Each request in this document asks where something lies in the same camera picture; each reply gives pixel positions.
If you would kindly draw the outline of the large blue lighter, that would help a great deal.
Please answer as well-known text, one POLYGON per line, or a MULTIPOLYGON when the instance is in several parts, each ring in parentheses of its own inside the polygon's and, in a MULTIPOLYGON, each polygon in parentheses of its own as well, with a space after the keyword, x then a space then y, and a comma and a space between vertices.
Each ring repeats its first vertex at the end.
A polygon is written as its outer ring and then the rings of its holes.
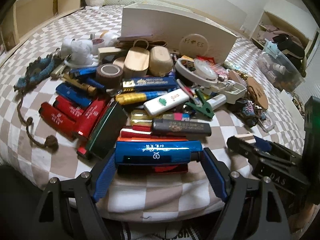
POLYGON ((176 165, 199 161, 199 141, 119 141, 114 150, 117 165, 176 165))

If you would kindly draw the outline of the wooden oval case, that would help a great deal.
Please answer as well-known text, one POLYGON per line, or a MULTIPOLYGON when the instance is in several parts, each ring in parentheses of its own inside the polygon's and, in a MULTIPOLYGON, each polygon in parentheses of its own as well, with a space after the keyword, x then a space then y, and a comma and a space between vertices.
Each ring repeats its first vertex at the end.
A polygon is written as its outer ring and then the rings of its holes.
POLYGON ((144 77, 148 71, 150 52, 147 49, 132 47, 124 61, 124 78, 144 77))
POLYGON ((166 47, 155 46, 150 50, 149 71, 153 76, 164 77, 172 67, 173 60, 166 47))

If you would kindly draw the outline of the clear plastic case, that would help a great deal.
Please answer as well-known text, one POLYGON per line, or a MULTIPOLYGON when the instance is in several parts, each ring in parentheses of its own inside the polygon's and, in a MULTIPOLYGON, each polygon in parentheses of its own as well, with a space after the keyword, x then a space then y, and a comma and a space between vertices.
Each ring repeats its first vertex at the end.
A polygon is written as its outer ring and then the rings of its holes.
POLYGON ((267 114, 258 120, 258 124, 266 133, 270 132, 275 127, 274 121, 267 114))

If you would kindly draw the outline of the round cork board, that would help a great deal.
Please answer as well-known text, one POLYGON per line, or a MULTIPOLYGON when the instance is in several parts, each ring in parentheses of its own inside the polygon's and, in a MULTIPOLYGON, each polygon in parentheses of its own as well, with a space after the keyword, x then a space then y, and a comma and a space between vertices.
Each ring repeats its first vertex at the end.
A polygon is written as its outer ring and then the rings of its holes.
POLYGON ((268 109, 268 99, 265 95, 263 87, 258 83, 255 78, 248 77, 247 80, 247 91, 253 101, 260 106, 262 109, 268 109))

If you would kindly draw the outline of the green plastic clip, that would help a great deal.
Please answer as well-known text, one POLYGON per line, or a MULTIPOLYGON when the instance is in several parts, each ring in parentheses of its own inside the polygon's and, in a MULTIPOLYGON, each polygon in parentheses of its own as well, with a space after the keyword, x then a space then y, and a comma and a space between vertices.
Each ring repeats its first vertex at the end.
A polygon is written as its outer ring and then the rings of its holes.
POLYGON ((197 95, 197 98, 200 100, 201 104, 196 105, 192 102, 186 102, 185 105, 192 108, 195 112, 207 117, 208 119, 212 119, 215 114, 211 105, 205 100, 203 93, 199 89, 196 89, 195 93, 197 95))

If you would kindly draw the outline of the black printed lighter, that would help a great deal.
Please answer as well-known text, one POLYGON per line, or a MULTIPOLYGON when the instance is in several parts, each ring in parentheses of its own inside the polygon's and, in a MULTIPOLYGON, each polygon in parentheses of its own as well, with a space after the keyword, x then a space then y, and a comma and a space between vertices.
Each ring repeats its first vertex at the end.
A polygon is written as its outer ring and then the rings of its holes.
POLYGON ((153 119, 151 130, 157 135, 210 137, 212 130, 209 124, 202 122, 179 121, 170 119, 153 119))

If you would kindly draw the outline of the white lighter green tree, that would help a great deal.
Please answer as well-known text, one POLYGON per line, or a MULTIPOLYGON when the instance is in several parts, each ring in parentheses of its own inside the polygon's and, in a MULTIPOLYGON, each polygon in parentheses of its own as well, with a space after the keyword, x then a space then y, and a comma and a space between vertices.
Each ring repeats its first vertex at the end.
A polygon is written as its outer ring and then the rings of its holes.
POLYGON ((189 100, 189 95, 182 89, 158 96, 144 103, 144 110, 149 116, 157 116, 189 100))

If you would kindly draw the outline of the clear plastic storage bin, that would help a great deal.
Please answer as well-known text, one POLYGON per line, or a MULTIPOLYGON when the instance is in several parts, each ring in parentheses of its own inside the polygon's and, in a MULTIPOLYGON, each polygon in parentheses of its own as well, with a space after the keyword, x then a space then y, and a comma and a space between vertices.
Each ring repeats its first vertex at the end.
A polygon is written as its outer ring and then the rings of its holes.
POLYGON ((258 59, 258 67, 268 81, 280 92, 293 92, 304 77, 292 62, 278 49, 275 43, 266 40, 262 54, 258 59))

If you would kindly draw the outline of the checkered beige white blanket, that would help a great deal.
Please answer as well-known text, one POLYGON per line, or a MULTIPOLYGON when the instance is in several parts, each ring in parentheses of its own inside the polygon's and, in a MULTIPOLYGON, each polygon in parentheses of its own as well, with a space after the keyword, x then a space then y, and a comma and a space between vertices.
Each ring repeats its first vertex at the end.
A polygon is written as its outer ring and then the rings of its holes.
MULTIPOLYGON (((43 189, 50 178, 73 179, 89 171, 94 161, 77 155, 78 141, 69 140, 48 126, 39 116, 42 103, 53 103, 60 80, 45 79, 24 99, 21 108, 14 90, 29 63, 55 51, 64 38, 88 38, 103 31, 119 33, 122 6, 86 7, 55 20, 36 32, 1 67, 1 160, 10 164, 34 185, 43 189)), ((268 113, 275 128, 264 132, 252 128, 257 137, 278 142, 302 153, 302 135, 275 89, 260 71, 261 55, 250 40, 239 37, 227 61, 244 68, 261 84, 268 98, 268 113)), ((126 222, 169 222, 205 215, 223 207, 197 162, 188 165, 185 174, 143 177, 115 176, 105 198, 97 204, 103 217, 126 222)))

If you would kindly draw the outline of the brown tape roll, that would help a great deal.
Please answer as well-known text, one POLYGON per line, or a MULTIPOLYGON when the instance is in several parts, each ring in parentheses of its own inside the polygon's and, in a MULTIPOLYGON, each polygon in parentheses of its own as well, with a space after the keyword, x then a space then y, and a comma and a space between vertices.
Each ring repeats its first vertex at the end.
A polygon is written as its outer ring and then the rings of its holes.
POLYGON ((96 80, 106 88, 120 86, 123 78, 123 69, 115 64, 103 64, 96 70, 96 80))

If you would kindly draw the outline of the red snack packet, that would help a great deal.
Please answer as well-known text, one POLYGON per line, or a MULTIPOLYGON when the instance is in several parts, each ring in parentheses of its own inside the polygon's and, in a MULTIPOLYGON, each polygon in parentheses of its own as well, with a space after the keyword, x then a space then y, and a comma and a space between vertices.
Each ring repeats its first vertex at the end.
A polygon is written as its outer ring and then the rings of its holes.
POLYGON ((198 60, 206 62, 206 63, 208 63, 210 65, 215 65, 216 64, 215 59, 213 57, 197 56, 196 58, 198 60))

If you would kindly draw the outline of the wooden clothes shelf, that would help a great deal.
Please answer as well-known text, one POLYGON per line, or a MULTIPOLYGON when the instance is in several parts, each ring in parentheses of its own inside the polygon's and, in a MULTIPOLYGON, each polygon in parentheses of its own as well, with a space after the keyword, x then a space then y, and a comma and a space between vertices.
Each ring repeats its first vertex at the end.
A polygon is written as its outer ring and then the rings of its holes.
POLYGON ((261 43, 262 38, 259 39, 258 36, 261 31, 267 31, 266 27, 268 25, 275 26, 280 30, 291 33, 295 37, 299 38, 305 50, 307 64, 311 62, 319 46, 319 28, 316 28, 315 31, 311 32, 312 36, 308 36, 284 19, 271 12, 264 11, 258 25, 256 26, 256 29, 253 31, 251 36, 252 42, 261 50, 263 50, 264 44, 261 43))

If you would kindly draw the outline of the white cardboard shoe box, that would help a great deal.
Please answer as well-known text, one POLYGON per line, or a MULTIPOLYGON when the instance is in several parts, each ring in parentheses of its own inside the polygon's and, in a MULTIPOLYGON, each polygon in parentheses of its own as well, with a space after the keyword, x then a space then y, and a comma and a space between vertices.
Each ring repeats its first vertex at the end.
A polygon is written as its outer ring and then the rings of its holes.
POLYGON ((122 36, 165 41, 167 47, 189 57, 206 56, 224 62, 237 36, 198 14, 150 4, 123 7, 122 36))

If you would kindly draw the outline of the green long bolster pillow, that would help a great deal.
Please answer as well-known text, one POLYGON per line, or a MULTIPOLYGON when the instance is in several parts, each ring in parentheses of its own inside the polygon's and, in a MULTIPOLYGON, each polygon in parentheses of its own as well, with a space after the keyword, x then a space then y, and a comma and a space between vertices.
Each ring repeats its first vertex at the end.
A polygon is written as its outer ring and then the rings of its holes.
POLYGON ((131 5, 135 3, 142 4, 151 4, 151 5, 160 5, 161 2, 156 0, 104 0, 103 6, 106 5, 131 5))

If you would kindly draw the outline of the light floral drawstring pouch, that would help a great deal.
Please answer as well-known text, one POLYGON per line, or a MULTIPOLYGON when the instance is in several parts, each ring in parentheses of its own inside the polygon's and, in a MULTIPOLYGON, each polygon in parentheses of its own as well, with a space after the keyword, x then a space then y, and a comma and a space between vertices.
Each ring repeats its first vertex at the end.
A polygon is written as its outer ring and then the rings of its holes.
POLYGON ((242 68, 241 66, 237 65, 237 64, 234 64, 232 62, 229 62, 229 61, 225 61, 223 63, 223 66, 226 68, 226 69, 230 69, 230 70, 233 70, 233 71, 236 71, 238 73, 242 73, 242 74, 246 74, 248 75, 248 71, 245 70, 244 68, 242 68))

